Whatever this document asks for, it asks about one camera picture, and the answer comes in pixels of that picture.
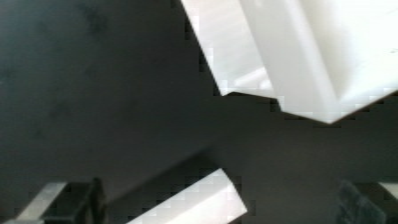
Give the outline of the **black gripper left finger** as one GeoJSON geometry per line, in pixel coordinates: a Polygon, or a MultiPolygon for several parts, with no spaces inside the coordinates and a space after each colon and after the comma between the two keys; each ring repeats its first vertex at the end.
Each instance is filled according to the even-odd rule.
{"type": "Polygon", "coordinates": [[[107,224],[102,180],[51,182],[13,224],[107,224]]]}

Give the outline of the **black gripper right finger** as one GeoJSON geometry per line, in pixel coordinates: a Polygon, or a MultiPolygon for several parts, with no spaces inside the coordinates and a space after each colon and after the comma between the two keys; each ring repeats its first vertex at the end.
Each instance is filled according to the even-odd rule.
{"type": "Polygon", "coordinates": [[[337,224],[398,224],[398,182],[342,183],[337,224]]]}

